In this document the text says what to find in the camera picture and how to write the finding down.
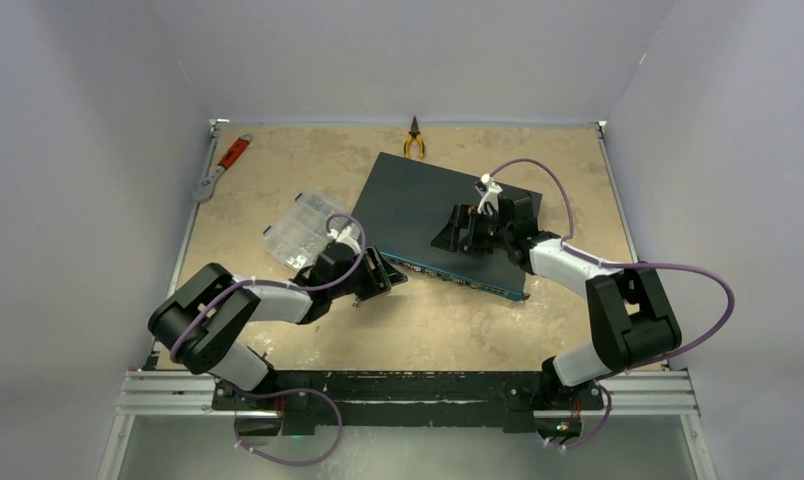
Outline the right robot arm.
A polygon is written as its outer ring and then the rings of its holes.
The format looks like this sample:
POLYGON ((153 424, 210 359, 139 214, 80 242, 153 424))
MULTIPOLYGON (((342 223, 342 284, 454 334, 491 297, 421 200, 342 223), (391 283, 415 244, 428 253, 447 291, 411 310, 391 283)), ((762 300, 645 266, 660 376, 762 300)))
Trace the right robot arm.
POLYGON ((611 267, 587 253, 570 251, 561 237, 539 228, 528 196, 497 195, 481 206, 458 204, 431 244, 449 252, 502 250, 526 273, 552 280, 586 300, 589 341, 545 360, 541 367, 538 393, 551 406, 562 407, 589 382, 681 344, 681 329, 655 269, 611 267))

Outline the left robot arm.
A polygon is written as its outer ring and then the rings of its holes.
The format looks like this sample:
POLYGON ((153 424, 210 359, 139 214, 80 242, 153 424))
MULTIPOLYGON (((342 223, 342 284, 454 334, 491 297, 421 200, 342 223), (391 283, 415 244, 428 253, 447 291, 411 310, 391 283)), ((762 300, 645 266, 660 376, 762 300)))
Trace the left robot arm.
POLYGON ((147 328, 172 362, 229 383, 250 408, 262 409, 275 399, 277 372, 261 354, 239 343, 247 324, 309 325, 339 298, 363 302, 406 280, 375 247, 356 250, 336 241, 287 282, 242 278, 209 263, 155 309, 147 328))

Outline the dark grey network switch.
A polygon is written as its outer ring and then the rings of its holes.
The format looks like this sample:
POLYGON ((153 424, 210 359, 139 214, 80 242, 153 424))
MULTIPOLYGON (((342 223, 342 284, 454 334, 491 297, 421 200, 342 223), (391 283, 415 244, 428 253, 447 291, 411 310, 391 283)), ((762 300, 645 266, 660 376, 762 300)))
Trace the dark grey network switch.
POLYGON ((503 252, 450 253, 431 245, 458 204, 479 203, 474 175, 378 154, 352 216, 389 262, 512 301, 529 297, 526 274, 503 252))

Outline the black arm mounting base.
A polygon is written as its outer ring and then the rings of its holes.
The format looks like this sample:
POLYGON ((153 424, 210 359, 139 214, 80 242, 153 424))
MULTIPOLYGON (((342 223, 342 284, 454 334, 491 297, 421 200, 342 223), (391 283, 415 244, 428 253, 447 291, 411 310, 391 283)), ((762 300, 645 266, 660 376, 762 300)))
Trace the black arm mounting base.
POLYGON ((558 392, 538 371, 280 370, 245 395, 216 380, 212 407, 276 421, 284 435, 318 426, 499 428, 578 433, 581 414, 605 407, 589 383, 558 392))

